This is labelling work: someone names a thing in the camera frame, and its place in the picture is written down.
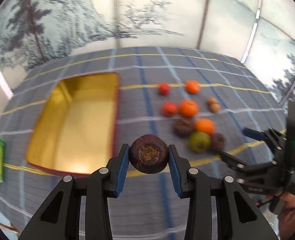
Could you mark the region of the person right hand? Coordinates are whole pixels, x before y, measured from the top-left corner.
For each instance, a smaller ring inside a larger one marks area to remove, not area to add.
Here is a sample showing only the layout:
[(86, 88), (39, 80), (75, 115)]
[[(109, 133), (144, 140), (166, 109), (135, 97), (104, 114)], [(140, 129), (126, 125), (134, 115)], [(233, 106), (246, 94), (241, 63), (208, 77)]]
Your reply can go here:
[(278, 215), (280, 239), (295, 239), (295, 195), (285, 191), (277, 196), (285, 201), (285, 205)]

